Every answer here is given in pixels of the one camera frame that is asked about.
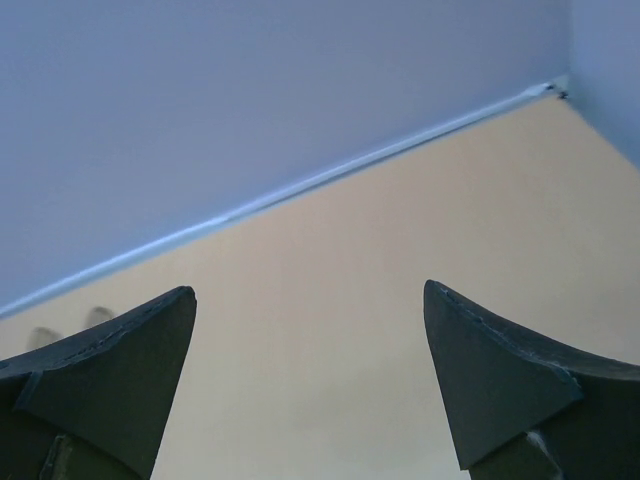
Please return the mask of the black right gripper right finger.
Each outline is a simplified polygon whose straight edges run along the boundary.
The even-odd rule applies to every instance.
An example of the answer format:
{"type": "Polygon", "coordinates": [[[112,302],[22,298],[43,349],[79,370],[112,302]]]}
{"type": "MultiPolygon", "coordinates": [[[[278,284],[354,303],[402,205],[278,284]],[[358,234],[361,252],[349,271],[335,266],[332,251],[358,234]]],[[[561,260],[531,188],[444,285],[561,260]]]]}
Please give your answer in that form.
{"type": "Polygon", "coordinates": [[[458,463],[471,478],[638,478],[638,366],[553,340],[433,280],[423,312],[458,463]]]}

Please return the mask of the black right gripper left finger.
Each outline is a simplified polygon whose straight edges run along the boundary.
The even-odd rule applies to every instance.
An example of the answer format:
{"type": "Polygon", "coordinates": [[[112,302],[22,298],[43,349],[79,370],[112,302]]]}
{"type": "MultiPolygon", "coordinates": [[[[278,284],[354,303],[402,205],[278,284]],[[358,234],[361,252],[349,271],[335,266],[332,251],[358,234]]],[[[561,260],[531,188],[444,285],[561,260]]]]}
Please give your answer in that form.
{"type": "Polygon", "coordinates": [[[2,478],[150,478],[195,319],[180,286],[3,360],[2,478]]]}

